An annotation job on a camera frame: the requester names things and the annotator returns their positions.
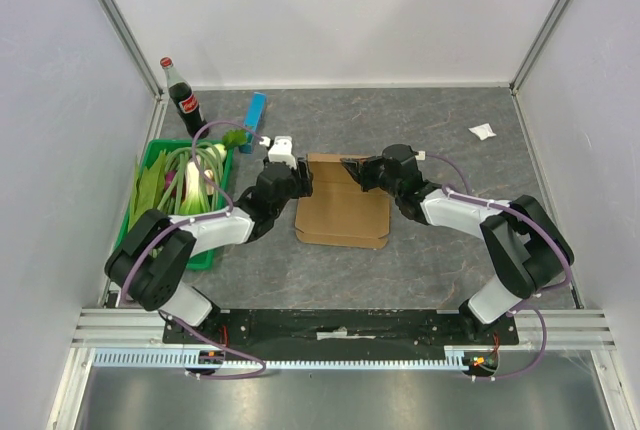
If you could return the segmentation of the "brown cardboard box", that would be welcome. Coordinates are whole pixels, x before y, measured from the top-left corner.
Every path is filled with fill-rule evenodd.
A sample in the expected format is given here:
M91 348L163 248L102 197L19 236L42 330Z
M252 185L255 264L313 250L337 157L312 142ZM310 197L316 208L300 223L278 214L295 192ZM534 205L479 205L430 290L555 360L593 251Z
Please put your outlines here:
M391 201L380 189L364 192L338 154L307 155L312 195L298 200L295 232L306 244L378 250L390 234Z

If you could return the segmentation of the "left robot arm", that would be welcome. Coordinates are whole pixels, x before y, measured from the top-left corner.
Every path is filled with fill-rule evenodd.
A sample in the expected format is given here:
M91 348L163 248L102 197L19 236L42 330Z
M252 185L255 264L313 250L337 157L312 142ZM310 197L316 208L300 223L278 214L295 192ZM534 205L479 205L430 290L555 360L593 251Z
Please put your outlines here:
M231 207L217 212L170 218L152 209L113 250L105 274L147 311L169 314L185 332L208 343L219 332L218 307L182 282L191 257L230 245L256 241L273 229L286 204L312 195L312 174L304 157L289 167L267 162Z

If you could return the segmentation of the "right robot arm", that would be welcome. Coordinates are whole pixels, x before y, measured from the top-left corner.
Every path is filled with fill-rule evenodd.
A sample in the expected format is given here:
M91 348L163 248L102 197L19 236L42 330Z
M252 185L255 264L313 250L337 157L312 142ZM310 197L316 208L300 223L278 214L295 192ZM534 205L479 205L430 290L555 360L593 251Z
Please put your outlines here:
M405 218L484 241L495 276L460 307L457 327L465 341L483 342L494 322L524 301L571 283L573 250L535 198L484 199L431 182L418 167L418 153L404 144L379 156L343 158L341 165L362 191L391 196Z

